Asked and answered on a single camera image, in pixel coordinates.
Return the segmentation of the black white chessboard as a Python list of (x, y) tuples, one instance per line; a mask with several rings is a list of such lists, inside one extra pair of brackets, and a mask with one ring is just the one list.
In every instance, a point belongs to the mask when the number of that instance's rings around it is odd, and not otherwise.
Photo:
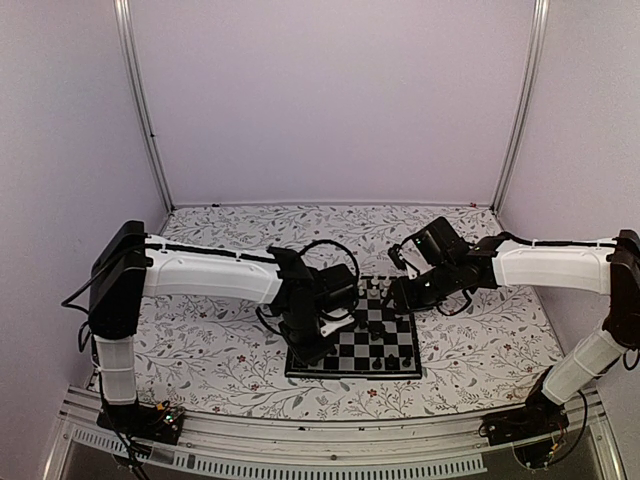
[[(295, 379), (366, 379), (419, 380), (422, 378), (420, 348), (415, 316), (400, 315), (394, 304), (386, 300), (393, 276), (363, 276), (359, 283), (359, 305), (356, 322), (333, 334), (336, 355), (327, 355), (316, 365), (303, 365), (291, 353), (287, 354), (284, 375)], [(385, 368), (385, 358), (393, 354), (399, 359), (398, 371)], [(412, 357), (410, 367), (404, 367), (405, 357)], [(382, 357), (381, 370), (372, 363)]]

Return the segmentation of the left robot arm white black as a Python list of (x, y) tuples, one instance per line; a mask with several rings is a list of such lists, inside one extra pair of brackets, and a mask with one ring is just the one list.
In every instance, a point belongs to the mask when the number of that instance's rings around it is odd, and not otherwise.
[(128, 434), (148, 426), (137, 401), (133, 339), (141, 300), (196, 295), (248, 300), (280, 318), (279, 331), (294, 357), (315, 364), (333, 350), (322, 334), (320, 304), (326, 283), (300, 253), (271, 246), (264, 251), (172, 243), (128, 221), (95, 261), (89, 280), (64, 300), (65, 307), (88, 293), (88, 326), (94, 337), (102, 397), (111, 419)]

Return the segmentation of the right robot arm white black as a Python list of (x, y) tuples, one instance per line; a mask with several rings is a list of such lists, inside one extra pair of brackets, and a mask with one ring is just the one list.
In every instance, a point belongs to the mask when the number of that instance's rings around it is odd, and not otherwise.
[(505, 287), (562, 289), (609, 300), (605, 318), (530, 390), (517, 427), (537, 436), (552, 424), (555, 407), (639, 348), (639, 236), (621, 230), (590, 241), (525, 240), (509, 232), (465, 241), (447, 225), (412, 237), (427, 264), (393, 281), (389, 298), (401, 314), (440, 309), (453, 294)]

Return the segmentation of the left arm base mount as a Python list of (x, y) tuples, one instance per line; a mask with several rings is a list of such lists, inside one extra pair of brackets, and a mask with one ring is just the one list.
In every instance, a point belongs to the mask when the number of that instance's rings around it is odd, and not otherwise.
[(177, 445), (186, 410), (182, 406), (163, 401), (153, 406), (142, 405), (136, 400), (130, 405), (103, 403), (97, 425), (121, 435)]

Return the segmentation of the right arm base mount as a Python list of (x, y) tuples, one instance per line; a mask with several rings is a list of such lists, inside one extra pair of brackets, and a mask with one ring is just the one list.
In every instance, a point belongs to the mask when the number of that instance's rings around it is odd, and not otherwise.
[(482, 417), (478, 435), (490, 446), (511, 444), (518, 463), (530, 470), (552, 464), (564, 443), (569, 420), (562, 407), (521, 406)]

